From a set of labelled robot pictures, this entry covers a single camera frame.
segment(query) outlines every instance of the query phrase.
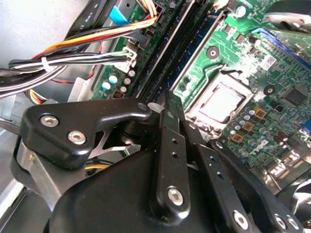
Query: cpu socket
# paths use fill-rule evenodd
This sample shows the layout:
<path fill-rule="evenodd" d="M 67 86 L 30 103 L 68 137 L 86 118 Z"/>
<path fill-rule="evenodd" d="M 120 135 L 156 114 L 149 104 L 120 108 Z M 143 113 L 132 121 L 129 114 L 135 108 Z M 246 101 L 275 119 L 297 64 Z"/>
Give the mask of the cpu socket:
<path fill-rule="evenodd" d="M 220 71 L 213 81 L 196 96 L 186 110 L 186 117 L 205 132 L 221 131 L 251 100 L 253 93 L 227 71 Z"/>

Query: cable tie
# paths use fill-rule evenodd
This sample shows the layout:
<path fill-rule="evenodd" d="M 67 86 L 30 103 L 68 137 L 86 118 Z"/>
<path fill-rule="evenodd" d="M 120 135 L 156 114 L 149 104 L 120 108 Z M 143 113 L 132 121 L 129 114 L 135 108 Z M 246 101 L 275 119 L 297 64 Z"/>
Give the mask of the cable tie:
<path fill-rule="evenodd" d="M 56 67 L 52 67 L 49 65 L 49 62 L 47 60 L 47 57 L 42 57 L 41 58 L 41 63 L 43 65 L 43 68 L 45 69 L 46 72 L 52 72 Z"/>

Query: wire connector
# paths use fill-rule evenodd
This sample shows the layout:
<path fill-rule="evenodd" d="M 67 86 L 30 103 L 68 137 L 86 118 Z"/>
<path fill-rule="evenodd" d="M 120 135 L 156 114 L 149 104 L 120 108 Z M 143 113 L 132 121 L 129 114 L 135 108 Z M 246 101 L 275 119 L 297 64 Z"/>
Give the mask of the wire connector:
<path fill-rule="evenodd" d="M 124 73 L 128 73 L 128 71 L 130 70 L 130 68 L 134 68 L 137 61 L 137 47 L 135 45 L 132 45 L 130 43 L 128 43 L 123 49 L 122 51 L 126 51 L 128 54 L 126 55 L 128 60 L 126 62 L 119 62 L 119 63 L 115 63 L 114 67 L 121 70 Z"/>

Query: silver screw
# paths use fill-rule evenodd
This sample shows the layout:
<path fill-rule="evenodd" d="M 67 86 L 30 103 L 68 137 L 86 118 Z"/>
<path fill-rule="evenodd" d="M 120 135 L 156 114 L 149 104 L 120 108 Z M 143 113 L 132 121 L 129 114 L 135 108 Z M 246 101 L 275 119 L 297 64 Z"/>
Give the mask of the silver screw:
<path fill-rule="evenodd" d="M 220 149 L 224 148 L 220 142 L 216 142 L 216 146 L 218 146 Z"/>
<path fill-rule="evenodd" d="M 173 118 L 173 119 L 175 118 L 174 115 L 173 115 L 170 111 L 167 112 L 167 115 L 168 115 L 170 118 Z"/>
<path fill-rule="evenodd" d="M 286 229 L 285 222 L 277 215 L 275 216 L 275 219 L 276 219 L 277 223 L 280 225 L 280 227 L 285 230 Z"/>
<path fill-rule="evenodd" d="M 134 70 L 130 70 L 127 74 L 128 74 L 128 76 L 133 78 L 136 75 L 136 72 Z"/>
<path fill-rule="evenodd" d="M 141 110 L 144 110 L 144 111 L 147 110 L 146 105 L 144 105 L 143 103 L 138 103 L 137 105 L 138 105 L 138 108 L 140 108 Z"/>
<path fill-rule="evenodd" d="M 296 230 L 299 229 L 298 224 L 297 224 L 297 223 L 295 222 L 295 220 L 293 220 L 290 216 L 288 216 L 288 221 L 289 221 L 289 223 L 290 223 Z"/>
<path fill-rule="evenodd" d="M 248 222 L 246 218 L 237 210 L 233 211 L 233 217 L 235 222 L 243 229 L 248 229 Z"/>
<path fill-rule="evenodd" d="M 59 121 L 56 117 L 50 116 L 50 115 L 45 115 L 40 118 L 40 122 L 42 125 L 46 127 L 55 127 L 59 124 Z"/>
<path fill-rule="evenodd" d="M 184 203 L 184 198 L 181 192 L 176 188 L 170 188 L 168 190 L 169 199 L 177 206 Z"/>
<path fill-rule="evenodd" d="M 76 145 L 82 145 L 86 142 L 86 136 L 79 131 L 72 131 L 68 134 L 68 140 Z"/>
<path fill-rule="evenodd" d="M 195 125 L 193 124 L 193 123 L 191 123 L 191 122 L 189 122 L 189 126 L 192 128 L 192 129 L 196 129 L 196 127 L 195 127 Z"/>

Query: motherboard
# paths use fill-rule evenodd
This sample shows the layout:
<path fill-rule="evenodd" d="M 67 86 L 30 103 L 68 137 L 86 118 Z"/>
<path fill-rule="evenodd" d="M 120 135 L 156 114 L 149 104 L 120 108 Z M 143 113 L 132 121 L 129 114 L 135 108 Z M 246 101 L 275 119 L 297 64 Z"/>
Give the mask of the motherboard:
<path fill-rule="evenodd" d="M 278 22 L 283 2 L 155 0 L 147 42 L 114 46 L 135 63 L 106 67 L 92 99 L 149 103 L 172 90 L 206 141 L 227 144 L 278 193 L 311 169 L 311 36 L 304 19 Z M 128 21 L 143 17 L 137 3 Z"/>

